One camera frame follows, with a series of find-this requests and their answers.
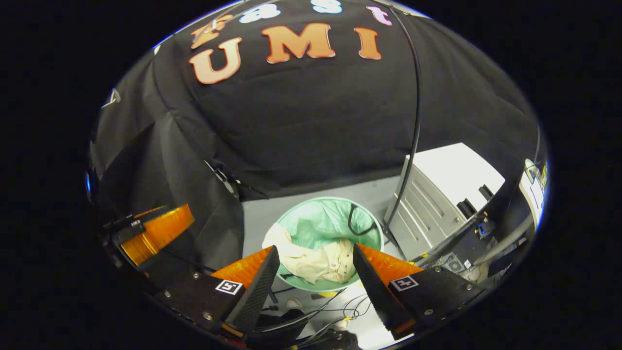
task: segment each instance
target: white storage drawer unit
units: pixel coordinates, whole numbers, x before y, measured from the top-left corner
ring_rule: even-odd
[[[409,160],[407,155],[384,221],[391,215],[410,165],[411,173],[389,229],[406,258],[412,260],[461,232],[505,179],[463,143],[419,152],[413,162]],[[459,209],[465,203],[472,211]]]

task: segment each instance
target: green trash bag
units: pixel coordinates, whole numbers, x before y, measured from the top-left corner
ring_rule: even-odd
[[[310,199],[288,210],[277,222],[289,232],[292,243],[300,247],[316,250],[347,238],[353,245],[360,243],[380,251],[384,249],[376,218],[364,207],[345,198]],[[281,276],[290,274],[281,264],[277,273],[281,280],[298,289],[316,293],[341,290],[359,280],[358,273],[355,273],[346,283],[317,280],[313,285],[298,276]]]

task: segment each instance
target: white floor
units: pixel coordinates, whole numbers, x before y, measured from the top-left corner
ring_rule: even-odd
[[[398,180],[399,176],[394,176],[377,181],[364,182],[353,186],[314,192],[311,194],[243,202],[245,231],[243,256],[247,257],[248,255],[251,255],[261,249],[261,243],[263,242],[266,232],[283,213],[291,207],[294,207],[296,204],[314,197],[334,196],[350,199],[367,208],[367,210],[369,210],[376,217],[378,222],[384,225],[384,213],[387,210],[393,192],[396,190]],[[384,252],[402,259],[397,248],[393,246],[392,243],[385,244]],[[290,286],[281,281],[279,278],[274,279],[274,284],[272,285],[273,291],[279,291],[286,288],[290,288]],[[341,309],[343,309],[347,302],[364,294],[366,293],[360,282],[348,287],[326,307],[327,310],[339,311],[323,311],[319,313],[309,321],[308,325],[300,334],[300,337],[309,336],[326,324],[339,318],[343,318],[343,312]],[[327,298],[313,300],[311,299],[311,295],[311,292],[298,289],[278,293],[276,296],[279,299],[279,303],[277,304],[279,311],[264,311],[264,313],[277,316],[282,315],[287,311],[285,304],[289,298],[298,299],[302,303],[305,312],[316,310],[328,300]],[[356,305],[364,298],[364,296],[357,298],[348,305],[348,308],[355,308]],[[363,314],[369,303],[369,299],[364,300],[359,305],[358,311]],[[273,305],[272,300],[267,298],[264,307],[271,305]],[[346,311],[347,316],[352,316],[352,313],[352,311]],[[364,350],[380,349],[397,342],[393,340],[391,333],[384,328],[374,310],[373,305],[369,307],[369,311],[365,315],[350,321],[348,331],[357,335],[358,346]]]

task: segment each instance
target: crumpled cloth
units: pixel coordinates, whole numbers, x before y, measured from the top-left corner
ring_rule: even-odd
[[[354,245],[349,239],[342,238],[338,242],[312,250],[292,243],[289,232],[276,222],[266,233],[261,248],[271,245],[279,250],[279,259],[283,266],[311,284],[319,279],[346,283],[356,273],[352,262]]]

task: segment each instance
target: trash can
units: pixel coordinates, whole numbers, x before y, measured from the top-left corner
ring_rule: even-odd
[[[302,202],[289,209],[277,221],[292,237],[292,243],[305,248],[318,249],[324,245],[349,239],[352,244],[384,250],[381,226],[367,209],[349,199],[339,197],[318,197]],[[290,286],[301,290],[323,293],[346,288],[359,280],[358,273],[346,283],[317,280],[315,284],[304,278],[281,275],[290,271],[280,265],[277,276]]]

